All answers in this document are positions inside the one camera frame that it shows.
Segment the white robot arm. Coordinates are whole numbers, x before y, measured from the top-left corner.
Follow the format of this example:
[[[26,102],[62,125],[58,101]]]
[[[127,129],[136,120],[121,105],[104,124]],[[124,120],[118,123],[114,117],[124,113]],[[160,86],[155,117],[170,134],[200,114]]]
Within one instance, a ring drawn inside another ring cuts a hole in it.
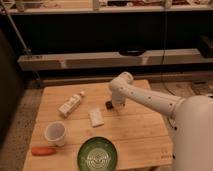
[[[213,171],[213,99],[194,95],[169,95],[133,85],[133,76],[122,72],[109,82],[115,110],[131,99],[175,121],[172,171]]]

